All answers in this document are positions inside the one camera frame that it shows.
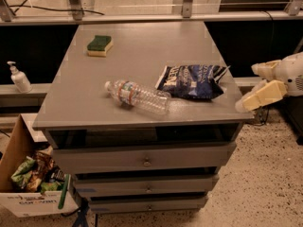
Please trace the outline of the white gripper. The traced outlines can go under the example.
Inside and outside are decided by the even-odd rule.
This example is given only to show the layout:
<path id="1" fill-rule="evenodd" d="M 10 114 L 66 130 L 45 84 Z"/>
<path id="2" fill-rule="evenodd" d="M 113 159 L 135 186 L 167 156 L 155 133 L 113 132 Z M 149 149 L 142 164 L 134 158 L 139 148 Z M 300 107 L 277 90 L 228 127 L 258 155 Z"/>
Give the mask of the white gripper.
<path id="1" fill-rule="evenodd" d="M 236 102 L 238 112 L 247 113 L 278 102 L 286 96 L 287 89 L 289 96 L 303 96 L 303 52 L 282 60 L 255 63 L 251 69 L 264 80 Z"/>

